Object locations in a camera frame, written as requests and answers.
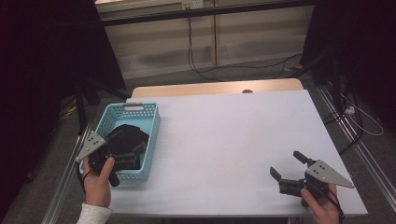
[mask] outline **black cable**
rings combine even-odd
[[[358,101],[357,101],[357,99],[356,99],[356,95],[355,95],[355,93],[352,91],[352,96],[353,96],[353,100],[354,100],[354,105],[355,106],[358,106]],[[355,116],[356,116],[356,118],[357,118],[357,120],[358,120],[358,123],[359,123],[359,125],[363,128],[363,122],[362,122],[362,119],[361,119],[361,112],[359,111],[359,110],[356,110],[355,111]],[[340,150],[339,152],[338,152],[338,154],[341,156],[341,155],[343,155],[346,151],[348,151],[350,148],[352,148],[360,139],[361,139],[361,136],[363,135],[363,130],[362,129],[359,129],[358,130],[358,132],[357,132],[357,134],[356,134],[356,136],[355,136],[355,138],[353,138],[353,140],[349,143],[349,145],[347,145],[346,147],[344,147],[342,150]]]
[[[210,72],[210,71],[213,71],[213,70],[216,70],[216,69],[221,69],[221,68],[253,68],[253,69],[255,69],[255,68],[273,67],[273,66],[282,64],[282,70],[281,70],[275,77],[273,77],[273,79],[275,79],[275,78],[279,77],[279,76],[283,73],[283,70],[284,70],[284,68],[285,68],[285,63],[286,63],[288,60],[290,60],[290,59],[292,59],[292,58],[294,58],[294,57],[297,57],[297,56],[301,56],[301,55],[302,55],[302,54],[300,54],[300,53],[299,53],[299,54],[294,54],[294,55],[290,56],[289,58],[287,58],[287,59],[285,59],[285,60],[282,60],[281,62],[273,63],[273,64],[269,64],[269,65],[263,65],[263,66],[226,65],[226,66],[216,66],[216,67],[209,68],[209,69],[206,69],[206,70],[203,70],[203,71],[198,71],[198,69],[195,67],[195,63],[194,63],[194,59],[193,59],[193,54],[192,54],[192,38],[191,38],[192,28],[191,28],[191,18],[188,18],[188,22],[189,22],[189,53],[188,53],[189,66],[190,66],[191,71],[195,72],[195,73],[198,74],[200,77],[205,78],[205,79],[211,79],[211,80],[223,82],[224,80],[220,80],[220,79],[213,78],[213,77],[205,77],[205,76],[202,75],[202,73],[207,73],[207,72]]]
[[[322,121],[325,121],[325,120],[328,119],[331,115],[334,115],[334,113],[330,113],[330,115],[324,117],[324,118],[322,119]]]
[[[332,191],[329,189],[329,192],[334,196],[334,198],[335,198],[335,200],[337,201],[337,203],[336,203],[331,197],[329,197],[329,195],[325,194],[325,193],[323,192],[323,190],[317,188],[317,187],[314,186],[313,184],[308,184],[308,185],[309,185],[310,187],[312,187],[316,192],[320,193],[321,196],[322,196],[323,198],[327,199],[327,201],[329,201],[332,205],[334,205],[334,207],[335,207],[335,208],[338,210],[338,212],[339,212],[339,223],[340,223],[340,224],[343,223],[344,218],[345,218],[344,211],[343,211],[343,209],[341,208],[340,202],[338,201],[338,198],[337,198],[337,196],[335,195],[335,193],[332,192]]]
[[[77,178],[78,178],[78,182],[82,187],[82,191],[85,194],[85,188],[84,188],[84,180],[81,177],[81,173],[79,172],[79,162],[75,161],[75,169],[76,169],[76,174],[77,174]]]
[[[190,69],[195,72],[196,74],[198,74],[198,76],[205,78],[205,79],[209,79],[209,80],[215,80],[215,81],[219,81],[222,82],[223,80],[217,79],[217,78],[213,78],[213,77],[205,77],[203,76],[195,67],[195,63],[194,63],[194,57],[192,55],[192,40],[191,40],[191,33],[192,33],[192,29],[191,29],[191,18],[187,18],[188,22],[189,22],[189,66]]]
[[[88,176],[88,174],[90,174],[92,172],[92,170],[90,170],[87,174],[84,175],[84,177],[82,178],[82,183],[84,183],[85,178]]]
[[[335,117],[334,119],[325,121],[325,122],[323,122],[323,124],[326,125],[326,124],[333,123],[333,122],[335,122],[336,120],[339,120],[339,119],[341,118],[341,116],[342,116],[342,115],[337,115],[337,117]]]

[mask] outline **aluminum rail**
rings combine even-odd
[[[75,157],[77,156],[79,149],[84,144],[85,139],[90,134],[91,129],[92,123],[88,122],[83,134],[78,137],[72,155],[70,156],[70,159],[64,170],[64,174],[62,175],[61,182],[59,183],[58,188],[56,189],[54,196],[52,197],[46,215],[44,215],[44,218],[41,221],[42,224],[56,223],[62,205],[64,204],[64,198],[70,185],[70,179],[73,176],[73,172],[75,171],[75,169],[73,169],[75,165]]]
[[[329,107],[330,111],[333,112],[334,117],[337,118],[339,114],[335,110],[335,107],[332,105],[332,95],[329,93],[328,90],[323,88],[320,88],[319,91],[326,106]],[[344,116],[337,121],[344,134],[346,135],[347,139],[352,142],[353,138],[357,134],[356,130],[352,127],[352,124]],[[370,175],[373,177],[375,183],[379,186],[385,198],[388,200],[390,206],[396,212],[396,188],[394,184],[381,169],[373,155],[370,153],[370,150],[367,148],[366,145],[364,145],[361,139],[358,140],[354,148],[359,157],[361,158],[361,161],[369,171]]]

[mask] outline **black curtain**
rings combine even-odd
[[[301,64],[307,64],[328,50],[340,65],[340,75],[349,78],[349,87],[390,128],[396,128],[395,23],[393,1],[320,1],[301,59]],[[325,59],[313,71],[316,84],[323,84],[332,75],[332,63]]]
[[[76,80],[124,88],[92,0],[0,0],[0,219],[35,169]]]

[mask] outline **white tabletop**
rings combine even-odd
[[[157,102],[161,124],[148,181],[111,190],[115,214],[148,217],[309,216],[300,198],[279,193],[283,178],[304,177],[293,156],[347,169],[307,91],[134,98]],[[346,215],[367,210],[356,189],[338,187]]]

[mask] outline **human hand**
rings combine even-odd
[[[89,159],[84,159],[84,188],[86,193],[86,204],[109,207],[111,202],[110,186],[108,185],[108,177],[114,166],[114,158],[109,157],[102,172],[97,174],[90,166]]]
[[[337,188],[334,184],[329,184],[329,190],[337,195]],[[302,189],[301,194],[309,207],[314,212],[313,219],[316,224],[339,224],[340,213],[338,209],[326,198],[316,200],[314,196],[307,190]],[[336,202],[335,196],[329,192],[328,196]]]

